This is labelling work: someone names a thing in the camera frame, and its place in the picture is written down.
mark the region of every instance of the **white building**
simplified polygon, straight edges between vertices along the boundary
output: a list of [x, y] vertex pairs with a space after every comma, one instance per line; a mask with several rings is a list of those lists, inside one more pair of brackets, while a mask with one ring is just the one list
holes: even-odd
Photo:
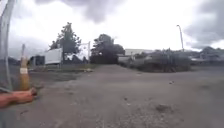
[[152, 53], [154, 51], [153, 50], [148, 50], [148, 49], [125, 49], [125, 55], [126, 56], [132, 56], [132, 55], [135, 55], [135, 54], [141, 54], [142, 52]]

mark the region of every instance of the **street light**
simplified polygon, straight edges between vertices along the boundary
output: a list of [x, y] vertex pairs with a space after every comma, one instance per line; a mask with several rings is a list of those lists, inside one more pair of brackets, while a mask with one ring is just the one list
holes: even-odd
[[178, 28], [179, 28], [179, 30], [180, 30], [180, 40], [181, 40], [182, 50], [183, 50], [183, 52], [184, 52], [184, 41], [183, 41], [183, 34], [182, 34], [182, 30], [181, 30], [180, 25], [177, 25], [177, 27], [178, 27]]

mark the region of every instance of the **parking lot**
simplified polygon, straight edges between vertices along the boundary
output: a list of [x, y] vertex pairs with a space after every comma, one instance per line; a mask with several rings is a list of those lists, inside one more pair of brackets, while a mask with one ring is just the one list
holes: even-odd
[[223, 67], [142, 73], [117, 65], [100, 66], [74, 79], [41, 81], [37, 100], [0, 111], [2, 126], [222, 128], [223, 76]]

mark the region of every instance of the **orange traffic cone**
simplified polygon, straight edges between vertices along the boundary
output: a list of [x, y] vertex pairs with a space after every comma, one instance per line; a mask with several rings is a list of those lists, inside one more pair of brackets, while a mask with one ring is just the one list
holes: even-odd
[[24, 57], [25, 45], [22, 47], [22, 58], [21, 58], [21, 68], [20, 68], [20, 79], [21, 79], [21, 90], [26, 91], [30, 89], [30, 80], [27, 69], [27, 60]]

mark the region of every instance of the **white stripe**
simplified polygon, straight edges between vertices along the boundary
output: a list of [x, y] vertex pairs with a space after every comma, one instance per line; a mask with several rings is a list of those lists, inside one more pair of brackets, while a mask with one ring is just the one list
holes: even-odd
[[28, 74], [27, 68], [20, 68], [20, 74]]

